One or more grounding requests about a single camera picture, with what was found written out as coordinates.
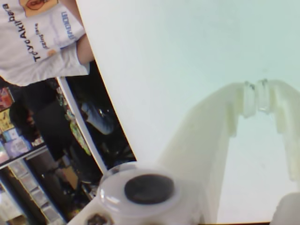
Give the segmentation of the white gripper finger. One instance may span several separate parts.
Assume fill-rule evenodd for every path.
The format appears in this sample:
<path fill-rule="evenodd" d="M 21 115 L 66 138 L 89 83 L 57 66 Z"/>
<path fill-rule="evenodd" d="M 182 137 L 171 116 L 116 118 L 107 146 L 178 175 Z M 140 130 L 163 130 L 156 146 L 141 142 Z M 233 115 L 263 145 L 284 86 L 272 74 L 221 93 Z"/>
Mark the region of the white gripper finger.
<path fill-rule="evenodd" d="M 266 79 L 257 82 L 257 109 L 274 114 L 282 135 L 291 181 L 300 188 L 300 92 L 291 85 Z M 300 192 L 286 194 L 279 201 L 271 225 L 300 223 Z"/>
<path fill-rule="evenodd" d="M 180 210 L 198 223 L 215 223 L 229 142 L 240 116 L 256 112 L 255 86 L 249 82 L 224 86 L 184 117 L 157 163 L 183 181 Z"/>

